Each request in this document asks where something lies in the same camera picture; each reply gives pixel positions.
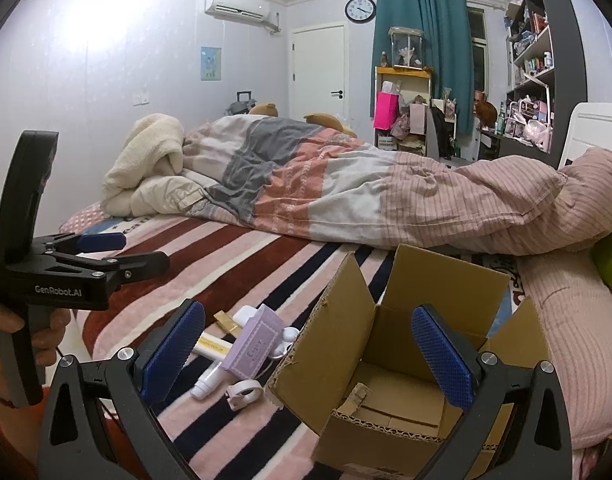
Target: yellow shelf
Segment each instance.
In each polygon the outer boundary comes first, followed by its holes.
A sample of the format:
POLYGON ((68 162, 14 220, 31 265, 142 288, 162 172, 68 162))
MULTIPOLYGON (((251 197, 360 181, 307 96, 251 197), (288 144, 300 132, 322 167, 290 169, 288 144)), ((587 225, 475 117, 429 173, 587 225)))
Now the yellow shelf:
POLYGON ((426 70, 422 70, 419 68, 383 68, 381 66, 375 67, 375 71, 378 74, 391 74, 391 75, 411 75, 414 77, 423 77, 425 79, 430 79, 430 74, 426 72, 426 70))

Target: window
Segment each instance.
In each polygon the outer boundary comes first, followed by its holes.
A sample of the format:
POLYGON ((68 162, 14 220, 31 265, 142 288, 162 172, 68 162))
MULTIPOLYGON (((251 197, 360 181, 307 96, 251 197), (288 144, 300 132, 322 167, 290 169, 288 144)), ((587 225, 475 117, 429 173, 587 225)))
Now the window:
POLYGON ((475 90, 488 94, 488 45, 484 9, 468 7, 470 38, 472 40, 472 63, 475 72, 475 90))

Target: door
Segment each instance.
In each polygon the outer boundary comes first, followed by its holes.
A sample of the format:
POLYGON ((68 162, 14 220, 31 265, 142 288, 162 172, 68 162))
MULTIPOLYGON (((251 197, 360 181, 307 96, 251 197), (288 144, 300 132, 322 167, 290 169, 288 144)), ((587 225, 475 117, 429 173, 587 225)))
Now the door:
POLYGON ((345 88, 344 25, 332 25, 292 34, 293 119, 327 113, 344 116, 348 97, 345 88))

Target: screw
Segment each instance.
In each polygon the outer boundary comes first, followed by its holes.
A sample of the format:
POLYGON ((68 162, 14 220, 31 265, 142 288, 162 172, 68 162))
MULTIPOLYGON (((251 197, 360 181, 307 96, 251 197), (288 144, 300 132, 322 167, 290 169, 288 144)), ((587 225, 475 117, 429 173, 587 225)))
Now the screw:
POLYGON ((75 356, 65 355, 64 357, 60 359, 60 366, 62 368, 68 368, 71 364, 73 364, 74 360, 75 360, 75 356))
POLYGON ((484 352, 481 355, 481 361, 488 366, 495 366, 497 364, 497 356, 493 352, 484 352))
POLYGON ((125 346, 119 352, 117 352, 117 357, 120 361, 128 361, 135 354, 135 350, 130 348, 129 346, 125 346))
POLYGON ((549 361, 542 361, 540 363, 540 368, 544 370, 547 374, 551 374, 555 371, 555 367, 549 361))

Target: green curtain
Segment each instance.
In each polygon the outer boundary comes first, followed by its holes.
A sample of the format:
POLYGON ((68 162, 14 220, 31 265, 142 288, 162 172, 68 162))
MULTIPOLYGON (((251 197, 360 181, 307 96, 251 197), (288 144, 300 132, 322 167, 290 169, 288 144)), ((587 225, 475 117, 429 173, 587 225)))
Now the green curtain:
MULTIPOLYGON (((474 99, 472 44, 466 0, 377 0, 375 35, 372 42, 371 88, 383 51, 390 58, 391 27, 418 28, 424 31, 424 64, 433 67, 433 98, 442 89, 452 89, 457 99, 457 131, 471 134, 474 99)), ((374 94, 371 92, 371 117, 374 94)))

